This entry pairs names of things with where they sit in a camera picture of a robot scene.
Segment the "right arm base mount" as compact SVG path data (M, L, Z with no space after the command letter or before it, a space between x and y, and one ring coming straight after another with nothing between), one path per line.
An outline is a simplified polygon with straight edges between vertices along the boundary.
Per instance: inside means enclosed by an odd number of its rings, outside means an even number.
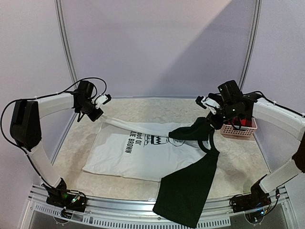
M238 194L229 200L234 213L271 205L269 193L264 193L258 183L252 185L250 191L250 194Z

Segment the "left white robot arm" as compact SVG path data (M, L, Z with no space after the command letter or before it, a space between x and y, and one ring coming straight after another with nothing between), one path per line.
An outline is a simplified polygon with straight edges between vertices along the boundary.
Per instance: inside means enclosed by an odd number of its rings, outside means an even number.
M67 88L54 94L10 102L14 109L10 123L12 139L9 143L25 153L38 176L49 188L56 189L61 177L44 150L41 119L63 110L73 109L78 114L78 121L86 115L94 122L102 116L102 106L112 99L106 92L98 94L89 77L77 81L75 85L77 88L73 91Z

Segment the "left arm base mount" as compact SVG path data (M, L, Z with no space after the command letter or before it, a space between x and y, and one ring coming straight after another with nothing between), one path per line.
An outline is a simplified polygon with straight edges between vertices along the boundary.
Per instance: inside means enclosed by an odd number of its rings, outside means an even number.
M85 212L87 206L87 197L83 192L67 189L67 185L63 178L57 187L50 187L46 184L42 186L47 190L47 204L60 207L67 210Z

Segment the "white green raglan t-shirt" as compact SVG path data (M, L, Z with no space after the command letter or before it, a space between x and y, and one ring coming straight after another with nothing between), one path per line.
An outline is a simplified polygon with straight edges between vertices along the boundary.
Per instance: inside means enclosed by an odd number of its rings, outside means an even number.
M209 195L219 151L205 117L193 124L135 123L104 117L83 170L160 184L153 212L195 228Z

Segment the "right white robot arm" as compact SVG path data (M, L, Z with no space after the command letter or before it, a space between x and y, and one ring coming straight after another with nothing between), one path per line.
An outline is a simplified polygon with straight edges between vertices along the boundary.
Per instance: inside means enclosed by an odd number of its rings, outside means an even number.
M266 98L262 92L242 93L236 81L218 86L217 94L198 99L198 104L210 112L207 116L215 129L235 118L261 119L286 131L300 142L298 150L285 164L265 176L259 187L268 193L305 171L305 115Z

